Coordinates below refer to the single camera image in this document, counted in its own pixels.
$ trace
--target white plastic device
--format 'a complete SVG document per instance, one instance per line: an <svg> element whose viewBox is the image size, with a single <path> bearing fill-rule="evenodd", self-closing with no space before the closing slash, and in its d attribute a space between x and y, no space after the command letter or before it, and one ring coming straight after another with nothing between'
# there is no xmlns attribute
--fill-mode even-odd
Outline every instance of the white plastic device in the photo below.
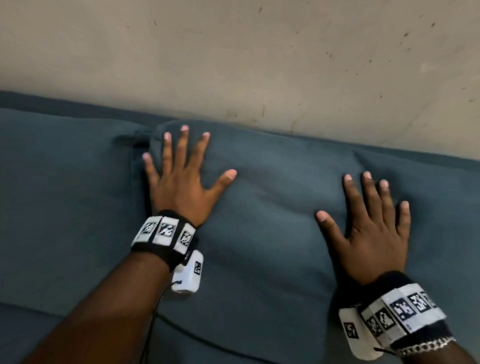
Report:
<svg viewBox="0 0 480 364"><path fill-rule="evenodd" d="M200 286L203 265L204 255L198 250L194 250L187 265L179 264L173 271L172 282L181 281L181 283L172 284L172 291L177 293L197 292Z"/></svg>

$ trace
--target beige wall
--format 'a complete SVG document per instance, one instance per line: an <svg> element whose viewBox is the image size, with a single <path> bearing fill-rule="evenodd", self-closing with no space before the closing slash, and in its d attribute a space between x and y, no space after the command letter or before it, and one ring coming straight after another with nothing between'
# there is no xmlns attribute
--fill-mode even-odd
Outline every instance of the beige wall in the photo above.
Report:
<svg viewBox="0 0 480 364"><path fill-rule="evenodd" d="M478 0L0 0L0 89L480 158Z"/></svg>

